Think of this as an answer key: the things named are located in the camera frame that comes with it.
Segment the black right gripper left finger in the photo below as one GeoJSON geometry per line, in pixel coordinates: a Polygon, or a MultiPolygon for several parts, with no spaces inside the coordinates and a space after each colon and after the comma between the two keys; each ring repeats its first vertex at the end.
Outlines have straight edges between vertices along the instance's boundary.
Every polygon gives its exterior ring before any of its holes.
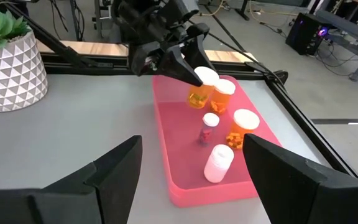
{"type": "Polygon", "coordinates": [[[127,224],[141,163],[134,135],[45,188],[0,190],[0,224],[127,224]]]}

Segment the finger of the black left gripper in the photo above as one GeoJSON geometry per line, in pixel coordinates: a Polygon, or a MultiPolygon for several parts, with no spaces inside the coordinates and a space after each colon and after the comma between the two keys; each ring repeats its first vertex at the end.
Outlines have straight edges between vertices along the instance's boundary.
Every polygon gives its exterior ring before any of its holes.
{"type": "Polygon", "coordinates": [[[194,69],[181,56],[178,46],[167,49],[158,66],[158,74],[193,86],[201,86],[203,84],[194,69]]]}
{"type": "Polygon", "coordinates": [[[215,67],[211,63],[210,59],[206,55],[203,46],[204,35],[200,34],[194,38],[191,38],[183,48],[183,54],[185,61],[192,67],[207,67],[215,70],[215,67]]]}

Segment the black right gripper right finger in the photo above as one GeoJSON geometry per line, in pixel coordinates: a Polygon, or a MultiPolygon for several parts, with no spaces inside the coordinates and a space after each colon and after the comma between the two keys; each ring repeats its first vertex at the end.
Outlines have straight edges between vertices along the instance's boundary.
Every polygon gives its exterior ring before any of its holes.
{"type": "Polygon", "coordinates": [[[358,224],[358,178],[254,134],[243,154],[271,224],[358,224]]]}

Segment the small orange pill bottle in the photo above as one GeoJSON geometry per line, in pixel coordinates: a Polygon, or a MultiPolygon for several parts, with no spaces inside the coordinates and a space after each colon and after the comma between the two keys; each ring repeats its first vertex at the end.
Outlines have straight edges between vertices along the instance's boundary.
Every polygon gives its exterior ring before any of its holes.
{"type": "Polygon", "coordinates": [[[210,98],[211,111],[216,114],[223,114],[235,90],[236,86],[233,82],[227,79],[219,79],[210,98]]]}

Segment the small clear bottle pink pills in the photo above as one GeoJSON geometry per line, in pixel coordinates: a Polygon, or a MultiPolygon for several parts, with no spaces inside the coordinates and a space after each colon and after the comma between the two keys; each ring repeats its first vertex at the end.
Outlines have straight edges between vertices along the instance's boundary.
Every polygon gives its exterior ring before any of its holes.
{"type": "Polygon", "coordinates": [[[213,137],[214,129],[218,126],[220,119],[214,113],[206,113],[202,118],[203,125],[200,129],[198,142],[207,145],[213,137]]]}

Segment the white opaque pill bottle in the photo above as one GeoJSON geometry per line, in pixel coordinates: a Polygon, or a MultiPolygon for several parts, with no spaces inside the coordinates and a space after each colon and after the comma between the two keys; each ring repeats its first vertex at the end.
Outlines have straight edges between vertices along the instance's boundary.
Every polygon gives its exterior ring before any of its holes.
{"type": "Polygon", "coordinates": [[[213,147],[204,167],[204,176],[211,183],[219,183],[223,180],[234,160],[233,150],[223,144],[213,147]]]}

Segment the pink translucent plastic bin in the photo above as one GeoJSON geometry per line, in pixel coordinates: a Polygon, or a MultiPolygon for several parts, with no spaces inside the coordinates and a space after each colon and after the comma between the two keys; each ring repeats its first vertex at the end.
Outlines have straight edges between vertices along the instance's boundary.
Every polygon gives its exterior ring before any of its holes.
{"type": "Polygon", "coordinates": [[[202,117],[209,112],[205,106],[194,109],[186,97],[190,85],[162,75],[152,78],[155,117],[160,136],[170,200],[178,207],[194,207],[212,203],[241,200],[257,196],[241,151],[236,150],[234,160],[220,183],[214,184],[204,177],[204,167],[213,147],[224,144],[232,127],[233,113],[248,109],[258,113],[238,80],[225,76],[236,86],[227,111],[212,132],[207,145],[198,141],[203,125],[202,117]]]}

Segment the grey table mat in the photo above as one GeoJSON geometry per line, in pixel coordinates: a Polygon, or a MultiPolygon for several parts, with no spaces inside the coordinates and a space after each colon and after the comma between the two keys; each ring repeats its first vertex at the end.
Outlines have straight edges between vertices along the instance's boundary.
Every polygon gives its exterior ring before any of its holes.
{"type": "Polygon", "coordinates": [[[138,134],[142,167],[128,224],[270,224],[258,198],[171,203],[150,77],[50,75],[48,84],[36,104],[0,113],[0,189],[45,187],[138,134]]]}

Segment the black computer with blue light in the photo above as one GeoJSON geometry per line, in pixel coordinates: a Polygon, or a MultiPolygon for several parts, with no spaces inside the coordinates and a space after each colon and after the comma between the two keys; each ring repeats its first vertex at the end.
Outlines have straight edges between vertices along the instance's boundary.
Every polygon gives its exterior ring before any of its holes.
{"type": "Polygon", "coordinates": [[[315,55],[330,27],[314,14],[299,13],[285,43],[300,55],[315,55]]]}

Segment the green succulent in white pot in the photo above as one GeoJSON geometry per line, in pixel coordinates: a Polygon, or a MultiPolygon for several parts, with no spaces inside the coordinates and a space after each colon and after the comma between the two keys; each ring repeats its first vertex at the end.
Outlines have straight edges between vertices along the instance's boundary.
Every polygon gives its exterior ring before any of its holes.
{"type": "Polygon", "coordinates": [[[47,74],[33,30],[23,16],[0,10],[0,113],[33,105],[47,91],[47,74]]]}

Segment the grey metal bench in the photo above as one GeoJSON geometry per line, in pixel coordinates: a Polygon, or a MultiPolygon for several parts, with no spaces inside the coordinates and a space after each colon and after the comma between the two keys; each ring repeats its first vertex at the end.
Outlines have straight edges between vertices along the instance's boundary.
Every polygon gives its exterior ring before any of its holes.
{"type": "MultiPolygon", "coordinates": [[[[346,19],[343,19],[337,15],[334,15],[328,11],[319,9],[316,11],[316,16],[320,19],[326,21],[327,23],[337,27],[338,29],[347,32],[350,36],[358,39],[358,25],[354,24],[346,19]]],[[[337,35],[328,35],[328,37],[333,41],[339,44],[340,46],[346,48],[348,51],[351,51],[358,56],[358,46],[350,44],[348,40],[341,36],[337,35]]],[[[355,72],[350,75],[350,79],[358,81],[358,68],[355,72]]]]}

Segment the black metal table frame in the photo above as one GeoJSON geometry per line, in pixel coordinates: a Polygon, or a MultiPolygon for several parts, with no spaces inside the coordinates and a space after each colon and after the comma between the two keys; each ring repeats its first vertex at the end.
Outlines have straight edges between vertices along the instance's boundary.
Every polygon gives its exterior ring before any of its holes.
{"type": "MultiPolygon", "coordinates": [[[[136,75],[128,67],[128,55],[126,57],[115,57],[79,54],[73,48],[64,45],[17,7],[21,2],[35,3],[38,1],[39,0],[7,0],[4,2],[0,0],[0,2],[3,3],[2,6],[6,8],[6,10],[11,11],[14,17],[23,16],[24,20],[34,31],[35,38],[52,50],[51,53],[42,54],[44,62],[46,63],[46,70],[49,73],[89,76],[136,75]]],[[[321,133],[316,130],[311,120],[300,111],[288,96],[284,87],[284,83],[288,78],[287,73],[281,75],[278,72],[273,72],[252,58],[250,58],[248,62],[242,63],[212,61],[211,63],[215,67],[215,71],[220,75],[229,75],[238,80],[263,80],[329,165],[342,173],[352,177],[358,177],[358,174],[335,151],[321,133]]]]}

